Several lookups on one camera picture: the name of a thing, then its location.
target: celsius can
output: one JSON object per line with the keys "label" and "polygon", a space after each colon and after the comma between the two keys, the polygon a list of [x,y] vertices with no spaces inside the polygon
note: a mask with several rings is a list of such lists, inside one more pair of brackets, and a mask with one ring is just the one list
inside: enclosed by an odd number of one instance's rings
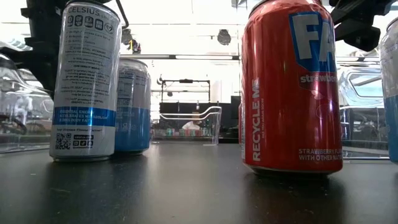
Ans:
{"label": "celsius can", "polygon": [[132,58],[119,62],[115,152],[141,154],[150,141],[150,76],[147,65]]}
{"label": "celsius can", "polygon": [[256,173],[340,170],[335,38],[328,11],[319,0],[262,1],[251,12],[242,42],[244,163]]}
{"label": "celsius can", "polygon": [[62,14],[50,140],[55,161],[98,161],[114,152],[119,17],[94,1]]}
{"label": "celsius can", "polygon": [[390,160],[398,164],[398,22],[394,19],[387,26],[387,33],[380,42],[381,78],[384,109],[388,127]]}

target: black tabletop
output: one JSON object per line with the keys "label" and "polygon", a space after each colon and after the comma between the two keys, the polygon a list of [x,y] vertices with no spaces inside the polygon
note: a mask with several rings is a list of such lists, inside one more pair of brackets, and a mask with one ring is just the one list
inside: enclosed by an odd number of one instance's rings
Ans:
{"label": "black tabletop", "polygon": [[398,166],[350,161],[326,179],[258,177],[236,144],[153,144],[86,164],[3,154],[0,223],[398,223]]}

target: soda can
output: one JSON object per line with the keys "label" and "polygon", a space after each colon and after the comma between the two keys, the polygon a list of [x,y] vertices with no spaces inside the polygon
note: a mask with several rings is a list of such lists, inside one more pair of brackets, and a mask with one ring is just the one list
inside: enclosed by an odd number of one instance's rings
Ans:
{"label": "soda can", "polygon": [[388,149],[390,160],[398,164],[398,18],[387,26],[380,42],[380,66],[388,127]]}
{"label": "soda can", "polygon": [[241,142],[243,161],[256,173],[342,168],[333,29],[319,0],[262,1],[250,13]]}
{"label": "soda can", "polygon": [[[167,129],[166,135],[172,136]],[[119,62],[115,152],[142,154],[150,141],[150,76],[147,65],[133,58]]]}
{"label": "soda can", "polygon": [[100,161],[114,152],[121,40],[117,14],[94,1],[70,1],[62,14],[50,156]]}

